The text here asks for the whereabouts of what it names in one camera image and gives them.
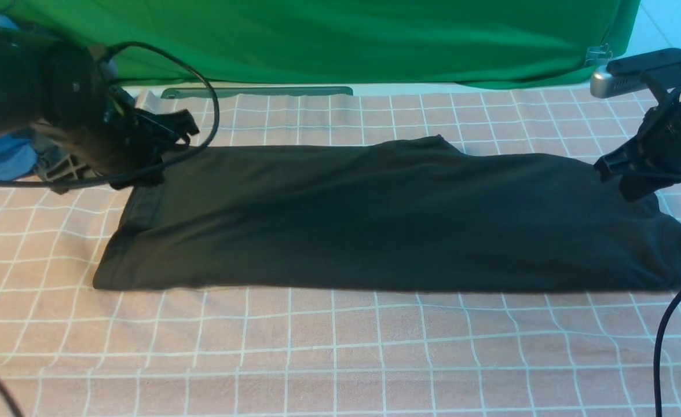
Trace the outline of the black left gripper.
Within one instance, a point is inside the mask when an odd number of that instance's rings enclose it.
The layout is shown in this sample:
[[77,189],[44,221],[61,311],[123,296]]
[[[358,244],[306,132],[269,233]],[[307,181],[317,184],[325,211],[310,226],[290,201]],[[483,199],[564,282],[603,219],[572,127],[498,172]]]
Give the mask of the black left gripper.
[[135,171],[163,163],[163,154],[189,150],[191,136],[199,133],[188,110],[153,114],[135,106],[121,88],[114,88],[104,107],[82,116],[71,126],[34,125],[34,174],[54,182],[56,191],[68,191],[68,182],[125,176],[110,181],[111,188],[153,187],[163,183],[162,170],[142,176]]

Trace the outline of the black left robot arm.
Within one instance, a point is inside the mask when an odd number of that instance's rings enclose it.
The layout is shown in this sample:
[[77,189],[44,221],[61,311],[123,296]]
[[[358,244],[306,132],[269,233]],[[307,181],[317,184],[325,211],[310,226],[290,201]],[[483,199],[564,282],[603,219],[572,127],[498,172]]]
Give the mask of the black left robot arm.
[[191,146],[199,129],[189,111],[155,115],[129,103],[129,96],[105,66],[134,47],[181,66],[192,66],[144,42],[84,48],[33,32],[0,27],[0,137],[31,129],[73,158],[72,180],[0,181],[0,187],[90,188],[156,186],[163,172],[206,150],[216,135]]

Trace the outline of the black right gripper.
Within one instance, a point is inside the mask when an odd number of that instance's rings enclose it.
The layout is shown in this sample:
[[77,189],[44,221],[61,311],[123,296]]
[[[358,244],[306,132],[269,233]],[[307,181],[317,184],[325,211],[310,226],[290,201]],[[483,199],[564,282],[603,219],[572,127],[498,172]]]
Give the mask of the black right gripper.
[[681,183],[681,102],[650,109],[637,134],[593,167],[602,182],[620,178],[619,191],[629,202]]

